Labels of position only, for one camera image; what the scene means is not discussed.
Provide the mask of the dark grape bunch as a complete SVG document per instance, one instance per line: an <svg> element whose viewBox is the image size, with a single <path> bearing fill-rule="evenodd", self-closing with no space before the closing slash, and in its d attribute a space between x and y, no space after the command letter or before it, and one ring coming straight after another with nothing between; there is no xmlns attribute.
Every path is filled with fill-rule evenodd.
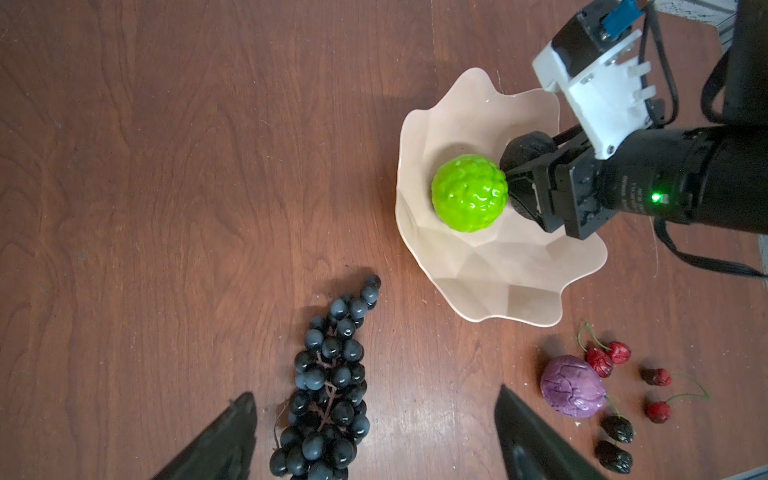
<svg viewBox="0 0 768 480"><path fill-rule="evenodd" d="M303 349L294 357L295 390L283 415L287 427L273 432L270 474L288 479L347 479L359 444L371 428L365 395L365 348L356 337L377 306L382 281L368 275L356 294L330 302L312 317Z"/></svg>

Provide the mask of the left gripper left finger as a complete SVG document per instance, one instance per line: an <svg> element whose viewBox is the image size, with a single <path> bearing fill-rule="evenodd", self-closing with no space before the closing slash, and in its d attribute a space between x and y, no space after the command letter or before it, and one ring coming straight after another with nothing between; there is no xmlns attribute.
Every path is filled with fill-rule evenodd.
<svg viewBox="0 0 768 480"><path fill-rule="evenodd" d="M248 479L257 425L254 395L244 392L154 479Z"/></svg>

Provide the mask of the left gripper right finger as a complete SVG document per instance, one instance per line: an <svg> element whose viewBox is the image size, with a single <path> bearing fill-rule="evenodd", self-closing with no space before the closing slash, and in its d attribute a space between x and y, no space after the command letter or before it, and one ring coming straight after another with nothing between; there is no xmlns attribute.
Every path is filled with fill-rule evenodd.
<svg viewBox="0 0 768 480"><path fill-rule="evenodd" d="M494 421L509 479L605 479L506 385Z"/></svg>

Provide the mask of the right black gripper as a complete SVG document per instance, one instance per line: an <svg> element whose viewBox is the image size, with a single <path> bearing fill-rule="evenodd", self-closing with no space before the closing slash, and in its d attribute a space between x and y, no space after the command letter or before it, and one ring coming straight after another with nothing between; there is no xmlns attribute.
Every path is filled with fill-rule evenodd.
<svg viewBox="0 0 768 480"><path fill-rule="evenodd" d="M567 236L585 240L616 215L598 199L601 170L580 128L554 137L533 131L506 146L509 203L547 233L564 228Z"/></svg>

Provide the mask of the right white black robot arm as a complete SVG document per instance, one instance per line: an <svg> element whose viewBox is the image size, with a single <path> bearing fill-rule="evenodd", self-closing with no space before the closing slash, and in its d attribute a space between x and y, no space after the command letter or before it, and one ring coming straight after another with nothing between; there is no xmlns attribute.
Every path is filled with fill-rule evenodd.
<svg viewBox="0 0 768 480"><path fill-rule="evenodd" d="M620 212L767 230L767 5L742 1L730 48L701 94L708 125L673 129L633 47L661 45L648 1L593 1L535 58L541 86L577 117L501 157L512 206L544 231L586 239Z"/></svg>

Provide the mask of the green bumpy fruit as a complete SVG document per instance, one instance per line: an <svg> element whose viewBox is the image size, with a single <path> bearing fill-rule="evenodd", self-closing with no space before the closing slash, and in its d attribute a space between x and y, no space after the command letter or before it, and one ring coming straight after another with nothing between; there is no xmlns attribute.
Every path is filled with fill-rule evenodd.
<svg viewBox="0 0 768 480"><path fill-rule="evenodd" d="M431 203L452 230L484 230L504 212L508 201L505 174L490 159L460 155L440 166L431 181Z"/></svg>

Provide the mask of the purple fig fruit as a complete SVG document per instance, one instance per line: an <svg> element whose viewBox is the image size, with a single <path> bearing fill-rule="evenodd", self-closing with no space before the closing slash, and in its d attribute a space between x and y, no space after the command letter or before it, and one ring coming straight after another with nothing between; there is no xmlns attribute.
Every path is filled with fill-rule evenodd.
<svg viewBox="0 0 768 480"><path fill-rule="evenodd" d="M568 417L589 418L607 405L601 378L586 361L572 355L553 358L539 384L547 404Z"/></svg>

